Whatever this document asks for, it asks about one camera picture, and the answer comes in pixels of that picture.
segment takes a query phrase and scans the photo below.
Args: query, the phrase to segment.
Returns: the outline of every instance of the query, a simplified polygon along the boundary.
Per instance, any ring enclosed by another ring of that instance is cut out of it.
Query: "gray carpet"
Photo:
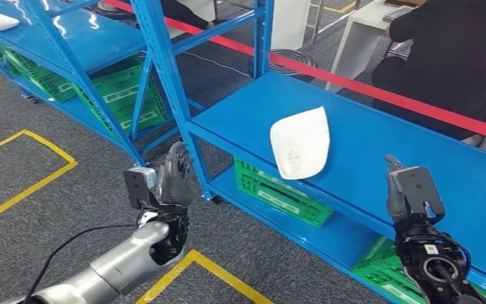
[[[233,8],[222,11],[233,13]],[[325,18],[337,18],[336,14]],[[330,68],[342,25],[320,39],[311,51],[323,68]],[[248,28],[230,37],[250,39]],[[248,57],[212,44],[193,53],[244,71]],[[211,105],[249,81],[245,76],[193,56],[178,57],[188,95]],[[72,155],[78,165],[0,214],[0,301],[25,293],[47,255],[64,239],[86,228],[132,223],[121,171],[132,166],[123,150],[110,144],[47,104],[19,97],[0,74],[0,141],[28,129]],[[157,166],[174,136],[148,157]],[[29,138],[0,149],[0,203],[48,172],[62,159]],[[204,145],[213,171],[230,157]],[[199,200],[190,208],[190,248],[194,248],[275,303],[386,303],[351,278],[310,254],[229,203]],[[41,288],[82,270],[96,256],[125,239],[131,229],[110,229],[84,235],[66,247],[50,266]],[[155,281],[141,286],[118,303],[135,303]],[[249,303],[243,296],[198,265],[185,270],[154,303]]]

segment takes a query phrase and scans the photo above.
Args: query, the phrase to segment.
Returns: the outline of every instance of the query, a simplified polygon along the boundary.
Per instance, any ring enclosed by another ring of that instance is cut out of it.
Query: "black cable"
[[[140,201],[139,203],[140,203],[140,210],[139,210],[139,214],[137,214],[137,220],[136,220],[137,228],[139,228],[139,221],[140,221],[140,218],[142,217],[142,212],[144,211],[143,202]]]
[[[70,239],[68,239],[67,241],[65,241],[62,245],[60,245],[56,250],[54,250],[50,255],[49,257],[47,258],[46,260],[46,263],[44,264],[44,267],[42,268],[42,270],[40,271],[40,273],[38,274],[38,277],[36,278],[36,281],[34,281],[33,285],[31,286],[30,290],[28,291],[24,301],[23,301],[23,304],[28,304],[30,302],[30,299],[32,297],[32,295],[34,294],[34,291],[36,289],[36,287],[38,286],[38,284],[40,283],[40,281],[42,280],[42,277],[44,276],[44,274],[46,273],[46,270],[47,268],[49,267],[49,264],[51,263],[51,259],[53,259],[53,257],[62,249],[64,248],[64,246],[66,246],[67,244],[69,244],[71,241],[73,241],[74,239],[78,238],[79,236],[87,233],[87,232],[90,232],[90,231],[96,231],[96,230],[101,230],[101,229],[107,229],[107,228],[116,228],[116,227],[136,227],[137,225],[133,224],[133,225],[109,225],[109,226],[100,226],[100,227],[94,227],[94,228],[90,228],[90,229],[87,229],[87,230],[84,230],[84,231],[81,231],[79,232],[78,234],[72,236]]]

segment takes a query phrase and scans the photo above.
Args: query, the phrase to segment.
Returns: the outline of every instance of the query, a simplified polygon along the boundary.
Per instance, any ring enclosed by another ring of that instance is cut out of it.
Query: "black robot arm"
[[[396,254],[403,271],[428,304],[486,304],[466,280],[470,254],[434,225],[445,215],[426,167],[403,167],[393,156],[389,163],[387,211],[394,220]]]

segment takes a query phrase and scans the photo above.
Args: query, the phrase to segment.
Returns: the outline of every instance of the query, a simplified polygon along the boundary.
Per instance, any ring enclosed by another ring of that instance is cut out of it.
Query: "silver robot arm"
[[[131,206],[140,210],[139,228],[73,277],[28,300],[21,296],[1,304],[108,304],[172,268],[186,254],[189,167],[185,144],[176,142],[159,174],[145,167],[124,171]]]
[[[144,224],[124,242],[92,261],[85,270],[36,292],[30,302],[107,304],[129,294],[142,283],[172,268],[185,256],[185,250],[182,250],[163,265],[152,259],[151,248],[167,238],[169,232],[169,225],[165,222]],[[20,304],[24,299],[22,296],[1,304]]]

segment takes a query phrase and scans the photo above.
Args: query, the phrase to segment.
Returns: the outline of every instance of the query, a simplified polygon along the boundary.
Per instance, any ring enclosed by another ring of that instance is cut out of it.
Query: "black cable coil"
[[[294,61],[297,61],[297,62],[300,62],[300,63],[304,63],[305,65],[310,66],[310,67],[315,67],[315,68],[318,67],[318,64],[316,63],[316,61],[314,59],[312,59],[310,56],[308,56],[307,54],[304,54],[302,52],[295,51],[293,49],[272,49],[271,54],[279,55],[279,56],[282,56],[282,57],[285,57],[285,58],[288,58],[288,59],[291,59],[291,60],[294,60]],[[301,73],[297,70],[293,70],[291,68],[286,68],[284,66],[277,65],[277,64],[274,64],[274,63],[270,63],[269,68],[272,71],[275,71],[275,72],[278,72],[278,73],[281,73],[281,74],[284,74],[284,75],[288,75],[288,76],[291,76],[293,78],[297,78],[297,79],[302,80],[304,82],[311,82],[312,80],[314,80],[313,76],[306,75],[306,74]],[[254,69],[254,64],[253,64],[253,60],[251,60],[249,62],[249,73],[251,75],[252,75],[253,69]]]

